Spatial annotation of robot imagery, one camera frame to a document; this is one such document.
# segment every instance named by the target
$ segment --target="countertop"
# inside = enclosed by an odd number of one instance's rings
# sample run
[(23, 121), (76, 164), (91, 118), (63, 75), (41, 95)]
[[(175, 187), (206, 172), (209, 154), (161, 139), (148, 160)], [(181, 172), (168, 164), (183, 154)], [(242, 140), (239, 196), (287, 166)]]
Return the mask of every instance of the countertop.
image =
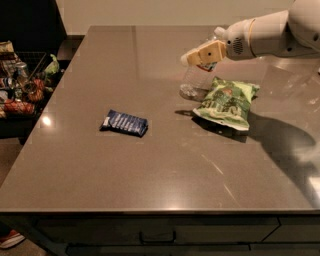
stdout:
[[(179, 95), (180, 56), (213, 30), (91, 27), (0, 189), (0, 211), (319, 212), (319, 60), (220, 62), (213, 75), (261, 87), (238, 133), (194, 117), (199, 103)], [(100, 132), (110, 109), (149, 130)]]

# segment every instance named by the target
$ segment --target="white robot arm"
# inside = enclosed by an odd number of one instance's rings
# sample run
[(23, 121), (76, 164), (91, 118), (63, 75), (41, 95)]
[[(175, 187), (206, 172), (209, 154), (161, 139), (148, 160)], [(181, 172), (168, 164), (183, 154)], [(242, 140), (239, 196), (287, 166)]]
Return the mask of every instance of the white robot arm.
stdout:
[(220, 45), (216, 40), (211, 42), (215, 47), (207, 42), (186, 53), (181, 61), (183, 64), (199, 65), (222, 60), (224, 56), (232, 60), (265, 55), (318, 58), (319, 13), (320, 0), (295, 0), (289, 10), (240, 21), (226, 30), (217, 28), (215, 33), (221, 39), (218, 40)]

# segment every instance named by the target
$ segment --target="cabinet door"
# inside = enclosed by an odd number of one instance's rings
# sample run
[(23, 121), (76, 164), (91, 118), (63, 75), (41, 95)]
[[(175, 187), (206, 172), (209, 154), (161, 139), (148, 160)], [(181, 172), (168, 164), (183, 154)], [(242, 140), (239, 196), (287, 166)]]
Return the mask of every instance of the cabinet door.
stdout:
[(256, 243), (279, 226), (276, 218), (214, 217), (175, 226), (178, 244)]
[(320, 242), (320, 217), (283, 217), (279, 222), (265, 242)]
[(261, 242), (276, 218), (130, 217), (40, 220), (36, 228), (58, 243), (84, 245), (186, 245)]
[(247, 256), (249, 247), (231, 246), (102, 246), (68, 247), (69, 256)]
[(84, 245), (172, 243), (175, 235), (162, 218), (46, 219), (36, 228), (53, 242)]

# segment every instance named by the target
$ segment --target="green snack bag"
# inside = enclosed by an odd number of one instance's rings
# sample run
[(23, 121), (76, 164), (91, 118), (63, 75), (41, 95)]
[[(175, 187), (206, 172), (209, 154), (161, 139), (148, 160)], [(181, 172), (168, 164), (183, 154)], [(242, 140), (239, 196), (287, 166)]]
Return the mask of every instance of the green snack bag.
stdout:
[(259, 88), (255, 84), (215, 77), (212, 81), (212, 88), (201, 106), (194, 109), (193, 112), (206, 120), (239, 131), (247, 131), (249, 130), (247, 117), (251, 101)]

